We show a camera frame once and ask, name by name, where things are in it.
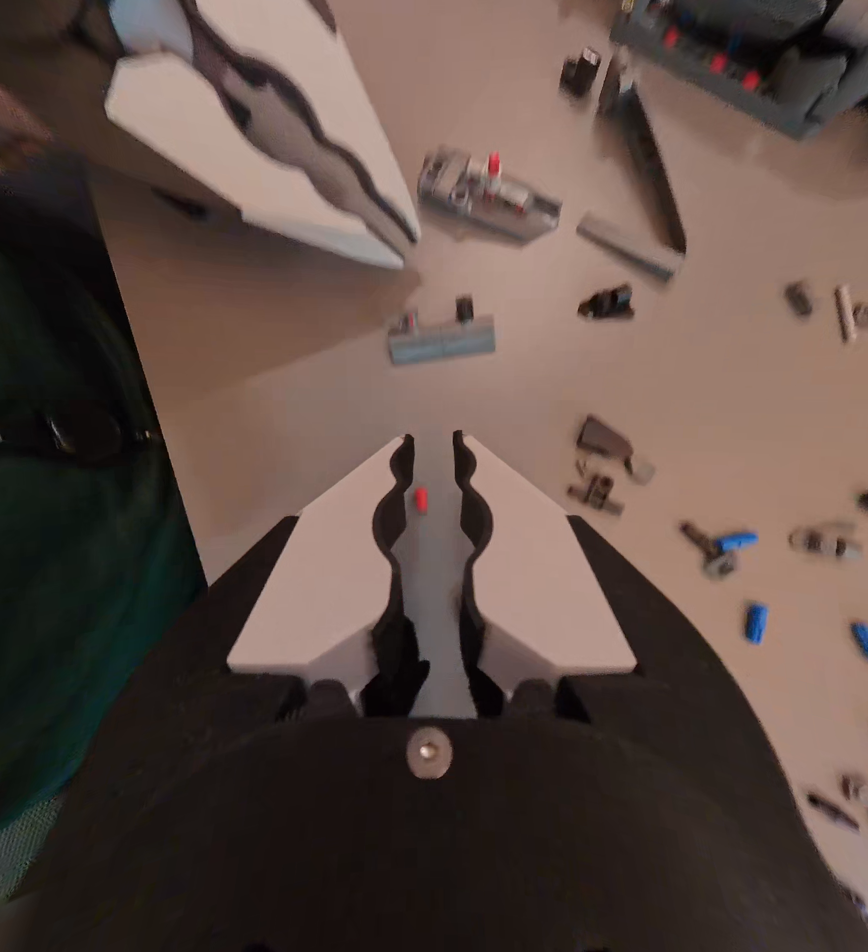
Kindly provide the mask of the small black connector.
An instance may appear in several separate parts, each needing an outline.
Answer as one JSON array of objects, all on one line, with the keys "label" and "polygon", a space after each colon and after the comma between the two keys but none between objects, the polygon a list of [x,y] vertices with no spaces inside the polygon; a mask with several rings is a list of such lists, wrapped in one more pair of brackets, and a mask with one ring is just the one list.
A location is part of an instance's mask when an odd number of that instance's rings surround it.
[{"label": "small black connector", "polygon": [[565,59],[560,71],[559,89],[573,100],[588,97],[602,62],[602,55],[589,46],[578,56]]}]

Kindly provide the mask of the black cross-shaped connector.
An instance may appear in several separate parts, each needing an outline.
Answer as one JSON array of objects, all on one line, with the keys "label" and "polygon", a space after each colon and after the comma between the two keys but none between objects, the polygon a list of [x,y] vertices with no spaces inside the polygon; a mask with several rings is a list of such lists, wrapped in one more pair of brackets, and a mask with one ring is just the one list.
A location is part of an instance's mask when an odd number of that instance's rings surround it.
[{"label": "black cross-shaped connector", "polygon": [[612,498],[615,482],[603,473],[594,473],[585,478],[583,484],[571,484],[566,493],[574,500],[589,508],[620,517],[624,504]]}]

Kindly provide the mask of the black rounded piece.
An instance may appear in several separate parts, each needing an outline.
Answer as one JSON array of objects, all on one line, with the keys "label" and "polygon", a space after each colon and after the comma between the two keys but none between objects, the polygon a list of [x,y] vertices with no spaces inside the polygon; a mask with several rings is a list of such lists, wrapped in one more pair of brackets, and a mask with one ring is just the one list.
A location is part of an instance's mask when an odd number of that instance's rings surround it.
[{"label": "black rounded piece", "polygon": [[591,321],[627,321],[635,316],[632,287],[624,283],[592,294],[578,304],[580,317]]}]

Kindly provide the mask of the grey triangular panel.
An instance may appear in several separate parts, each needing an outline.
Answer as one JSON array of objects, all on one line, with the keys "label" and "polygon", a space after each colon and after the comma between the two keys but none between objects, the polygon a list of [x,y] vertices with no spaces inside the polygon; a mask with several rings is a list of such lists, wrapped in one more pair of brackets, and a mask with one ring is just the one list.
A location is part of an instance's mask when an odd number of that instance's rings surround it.
[{"label": "grey triangular panel", "polygon": [[598,116],[615,131],[626,149],[644,194],[658,214],[665,241],[663,256],[673,273],[687,255],[687,238],[676,196],[654,130],[642,104],[638,75],[628,53],[619,49],[609,62]]}]

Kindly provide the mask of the grey curved panel piece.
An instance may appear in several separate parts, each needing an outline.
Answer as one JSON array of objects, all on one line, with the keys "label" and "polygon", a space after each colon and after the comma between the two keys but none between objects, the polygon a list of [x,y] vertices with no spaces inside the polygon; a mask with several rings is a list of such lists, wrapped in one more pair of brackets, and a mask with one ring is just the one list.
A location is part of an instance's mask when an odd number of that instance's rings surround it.
[{"label": "grey curved panel piece", "polygon": [[838,562],[855,561],[863,556],[854,526],[846,523],[823,523],[792,530],[788,543],[792,550]]}]

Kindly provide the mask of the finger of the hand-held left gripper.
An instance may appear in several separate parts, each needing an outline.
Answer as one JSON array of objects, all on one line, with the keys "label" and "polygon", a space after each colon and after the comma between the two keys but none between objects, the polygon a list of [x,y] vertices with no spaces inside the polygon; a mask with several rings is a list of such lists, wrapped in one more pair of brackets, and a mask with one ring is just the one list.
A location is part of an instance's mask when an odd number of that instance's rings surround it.
[{"label": "finger of the hand-held left gripper", "polygon": [[252,227],[347,259],[402,269],[414,244],[312,137],[279,90],[252,79],[194,28],[184,1],[108,2],[124,49],[109,120],[226,200]]},{"label": "finger of the hand-held left gripper", "polygon": [[249,86],[279,90],[309,125],[313,139],[352,169],[407,244],[421,232],[404,173],[368,91],[324,2],[182,2],[194,28],[252,77]]}]

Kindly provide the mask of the black toy pin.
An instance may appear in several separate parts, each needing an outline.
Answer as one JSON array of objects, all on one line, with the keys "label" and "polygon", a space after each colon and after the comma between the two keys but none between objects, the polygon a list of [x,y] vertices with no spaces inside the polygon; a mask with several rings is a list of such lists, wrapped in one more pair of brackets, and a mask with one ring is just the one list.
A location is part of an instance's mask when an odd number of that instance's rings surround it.
[{"label": "black toy pin", "polygon": [[807,804],[836,827],[860,832],[860,823],[842,807],[821,796],[817,792],[806,792]]}]

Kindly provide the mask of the dark grey toy piece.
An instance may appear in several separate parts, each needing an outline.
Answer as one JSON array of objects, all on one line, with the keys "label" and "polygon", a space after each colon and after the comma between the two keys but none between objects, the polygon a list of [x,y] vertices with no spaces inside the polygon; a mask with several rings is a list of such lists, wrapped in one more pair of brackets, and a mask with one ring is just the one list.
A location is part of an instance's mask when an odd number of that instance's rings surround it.
[{"label": "dark grey toy piece", "polygon": [[575,447],[578,451],[621,463],[630,479],[649,484],[655,475],[651,462],[638,452],[631,441],[601,418],[589,414],[580,426]]}]

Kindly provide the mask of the grey panel with black connector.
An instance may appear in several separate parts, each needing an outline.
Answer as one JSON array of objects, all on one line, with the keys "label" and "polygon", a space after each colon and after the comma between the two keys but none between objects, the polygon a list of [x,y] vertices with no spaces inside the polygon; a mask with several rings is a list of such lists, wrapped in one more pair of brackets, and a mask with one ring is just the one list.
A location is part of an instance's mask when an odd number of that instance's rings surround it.
[{"label": "grey panel with black connector", "polygon": [[432,363],[496,351],[496,322],[477,312],[470,294],[456,297],[448,323],[425,325],[416,309],[403,313],[388,328],[388,354],[393,365]]}]

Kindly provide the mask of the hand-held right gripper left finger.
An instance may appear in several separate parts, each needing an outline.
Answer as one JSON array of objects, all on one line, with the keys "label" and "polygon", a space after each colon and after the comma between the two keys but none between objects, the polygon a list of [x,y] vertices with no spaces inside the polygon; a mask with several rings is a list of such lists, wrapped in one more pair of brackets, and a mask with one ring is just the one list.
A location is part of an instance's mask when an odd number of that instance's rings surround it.
[{"label": "hand-held right gripper left finger", "polygon": [[337,682],[368,716],[406,717],[429,673],[394,546],[415,441],[396,437],[305,506],[227,656],[234,674]]}]

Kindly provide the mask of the grey beam sub-assembly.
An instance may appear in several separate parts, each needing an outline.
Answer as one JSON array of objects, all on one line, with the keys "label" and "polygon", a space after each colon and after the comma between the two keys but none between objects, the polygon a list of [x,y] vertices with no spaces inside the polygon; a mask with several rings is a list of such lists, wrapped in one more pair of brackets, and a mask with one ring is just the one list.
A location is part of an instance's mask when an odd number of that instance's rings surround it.
[{"label": "grey beam sub-assembly", "polygon": [[482,160],[446,146],[428,152],[417,196],[424,205],[519,244],[559,228],[561,201],[507,173],[497,151]]}]

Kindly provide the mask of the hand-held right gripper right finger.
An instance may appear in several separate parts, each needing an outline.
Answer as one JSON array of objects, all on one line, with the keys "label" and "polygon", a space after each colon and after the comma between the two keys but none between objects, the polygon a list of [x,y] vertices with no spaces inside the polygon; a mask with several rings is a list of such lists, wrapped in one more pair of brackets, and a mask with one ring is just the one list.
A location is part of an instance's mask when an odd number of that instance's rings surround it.
[{"label": "hand-held right gripper right finger", "polygon": [[463,569],[459,637],[476,713],[498,717],[517,689],[628,675],[637,659],[567,512],[476,438],[452,435]]}]

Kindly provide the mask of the toy car model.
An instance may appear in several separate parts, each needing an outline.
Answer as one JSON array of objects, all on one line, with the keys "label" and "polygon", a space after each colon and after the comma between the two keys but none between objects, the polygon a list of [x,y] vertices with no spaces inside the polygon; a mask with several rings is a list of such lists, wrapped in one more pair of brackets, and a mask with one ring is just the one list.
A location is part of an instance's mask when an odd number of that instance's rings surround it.
[{"label": "toy car model", "polygon": [[868,1],[626,1],[609,39],[796,141],[868,115]]}]

